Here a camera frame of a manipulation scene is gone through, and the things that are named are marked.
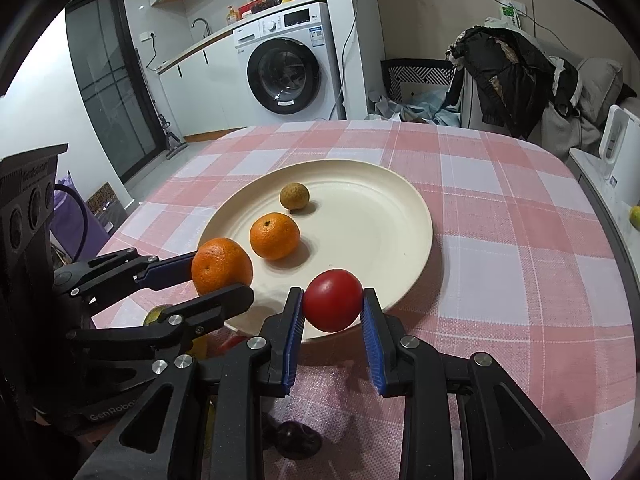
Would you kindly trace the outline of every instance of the green fruit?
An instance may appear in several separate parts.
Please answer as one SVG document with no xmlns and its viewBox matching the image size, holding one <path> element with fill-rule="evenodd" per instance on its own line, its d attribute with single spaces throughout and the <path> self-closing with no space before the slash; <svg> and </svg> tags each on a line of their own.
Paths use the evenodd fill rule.
<svg viewBox="0 0 640 480">
<path fill-rule="evenodd" d="M 160 316 L 160 313 L 166 309 L 168 306 L 173 305 L 158 305 L 153 307 L 149 312 L 146 313 L 145 320 L 142 322 L 143 325 L 150 325 L 155 323 Z M 187 352 L 187 354 L 194 356 L 198 359 L 206 359 L 207 358 L 207 336 L 201 335 L 193 340 L 191 345 L 191 349 Z"/>
<path fill-rule="evenodd" d="M 629 211 L 631 225 L 640 231 L 640 206 L 633 206 Z"/>
</svg>

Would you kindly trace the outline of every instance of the blue gripper pad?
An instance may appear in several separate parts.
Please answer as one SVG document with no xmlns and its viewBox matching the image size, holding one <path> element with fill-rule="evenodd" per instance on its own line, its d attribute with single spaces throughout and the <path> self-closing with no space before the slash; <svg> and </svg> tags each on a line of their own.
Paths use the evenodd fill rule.
<svg viewBox="0 0 640 480">
<path fill-rule="evenodd" d="M 385 315 L 372 288 L 364 289 L 360 313 L 362 336 L 369 361 L 372 384 L 381 396 L 388 393 L 390 381 L 397 382 L 396 346 L 391 337 Z"/>
<path fill-rule="evenodd" d="M 300 352 L 300 342 L 302 341 L 302 331 L 305 327 L 305 316 L 302 314 L 301 292 L 295 305 L 287 342 L 282 354 L 282 380 L 281 384 L 284 392 L 288 395 L 291 387 L 296 382 L 296 369 L 298 368 L 298 353 Z"/>
<path fill-rule="evenodd" d="M 178 283 L 188 282 L 191 279 L 191 262 L 194 256 L 195 251 L 152 263 L 146 272 L 138 277 L 138 285 L 140 288 L 163 290 Z"/>
</svg>

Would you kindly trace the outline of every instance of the faucet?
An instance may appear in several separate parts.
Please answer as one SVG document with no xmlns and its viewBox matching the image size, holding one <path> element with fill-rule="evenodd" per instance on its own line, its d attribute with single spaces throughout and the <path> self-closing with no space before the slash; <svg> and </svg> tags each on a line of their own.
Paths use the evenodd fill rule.
<svg viewBox="0 0 640 480">
<path fill-rule="evenodd" d="M 211 35 L 211 29 L 209 28 L 209 23 L 207 23 L 207 20 L 205 20 L 204 18 L 196 18 L 195 20 L 193 20 L 193 23 L 191 23 L 191 28 L 193 28 L 193 25 L 195 25 L 196 22 L 203 22 L 204 26 L 207 27 L 207 36 Z"/>
</svg>

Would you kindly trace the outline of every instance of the soap bottle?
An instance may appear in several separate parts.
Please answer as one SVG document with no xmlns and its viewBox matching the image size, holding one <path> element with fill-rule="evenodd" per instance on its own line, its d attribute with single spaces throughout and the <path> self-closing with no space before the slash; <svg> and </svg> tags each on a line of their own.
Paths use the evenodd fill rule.
<svg viewBox="0 0 640 480">
<path fill-rule="evenodd" d="M 233 5 L 229 5 L 227 9 L 229 9 L 229 13 L 226 15 L 226 24 L 231 25 L 238 20 L 238 11 Z"/>
</svg>

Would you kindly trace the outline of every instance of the purple bag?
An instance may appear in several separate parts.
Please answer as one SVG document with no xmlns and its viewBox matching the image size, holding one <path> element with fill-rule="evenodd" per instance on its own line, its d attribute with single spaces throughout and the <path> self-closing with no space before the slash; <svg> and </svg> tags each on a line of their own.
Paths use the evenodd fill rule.
<svg viewBox="0 0 640 480">
<path fill-rule="evenodd" d="M 76 191 L 76 186 L 71 180 L 71 174 L 58 181 Z M 83 204 L 88 220 L 88 230 L 82 252 L 78 257 L 79 262 L 85 262 L 95 258 L 109 239 L 109 234 L 100 225 L 97 218 L 89 211 L 86 204 Z M 82 238 L 82 212 L 78 203 L 64 191 L 55 190 L 53 193 L 53 217 L 49 229 L 60 242 L 66 253 L 73 258 L 80 245 Z"/>
</svg>

